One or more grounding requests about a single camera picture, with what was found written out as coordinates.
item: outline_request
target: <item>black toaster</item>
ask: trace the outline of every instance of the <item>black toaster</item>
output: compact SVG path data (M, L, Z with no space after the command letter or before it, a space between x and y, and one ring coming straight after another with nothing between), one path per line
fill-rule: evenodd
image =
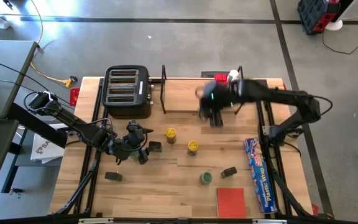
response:
M119 65L107 68L102 104L116 119L148 118L152 112L152 87L145 66Z

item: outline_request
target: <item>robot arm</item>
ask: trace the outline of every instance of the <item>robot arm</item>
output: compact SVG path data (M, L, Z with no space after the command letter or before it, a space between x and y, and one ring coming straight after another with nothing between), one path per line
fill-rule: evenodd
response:
M112 127L99 127L94 123L87 123L75 116L71 112L62 108L57 101L57 97L48 91L38 92L29 103L29 111L41 116L53 116L57 120L67 125L70 129L77 132L80 141L92 146L101 152L114 155L120 161L126 160L131 152L139 151L141 155L139 162L145 164L148 160L142 147L146 144L147 133L153 130L143 128L135 121L130 121L127 125L128 134L122 138L116 138L117 134Z
M305 123L314 123L321 117L319 101L305 91L279 90L267 88L257 80L236 80L228 86L210 82L203 89L200 98L200 117L220 118L220 110L236 103L268 101L296 106L297 111L282 124L269 129L272 142L282 143L286 133Z

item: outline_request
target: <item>toaster slot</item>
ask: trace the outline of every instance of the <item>toaster slot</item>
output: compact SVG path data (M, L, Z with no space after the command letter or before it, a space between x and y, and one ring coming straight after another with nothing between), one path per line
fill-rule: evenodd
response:
M111 70L111 77L135 77L137 75L137 69L120 69Z
M135 87L112 87L109 88L109 94L135 94Z
M136 78L110 78L110 84L135 84Z
M135 98L133 96L109 96L107 101L109 103L128 103L133 102L134 99Z

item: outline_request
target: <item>red object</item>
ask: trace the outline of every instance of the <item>red object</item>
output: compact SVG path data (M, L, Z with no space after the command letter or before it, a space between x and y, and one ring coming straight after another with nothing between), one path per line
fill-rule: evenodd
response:
M215 74L215 80L219 84L227 85L227 75L222 73Z
M329 0L328 4L337 4L339 0ZM326 28L326 26L334 19L337 12L326 12L323 16L321 16L318 23L313 27L314 32L322 32Z
M218 188L218 217L246 218L244 189Z
M80 88L70 89L70 106L77 105L78 95L80 94Z
M311 209L313 209L313 215L318 216L318 206L312 203Z

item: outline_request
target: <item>white base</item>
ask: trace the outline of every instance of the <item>white base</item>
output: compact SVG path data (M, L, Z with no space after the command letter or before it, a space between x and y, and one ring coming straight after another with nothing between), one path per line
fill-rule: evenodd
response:
M330 31L337 31L340 30L343 26L343 22L342 20L340 21L336 21L336 22L330 22L327 26L326 26L326 30L330 30Z

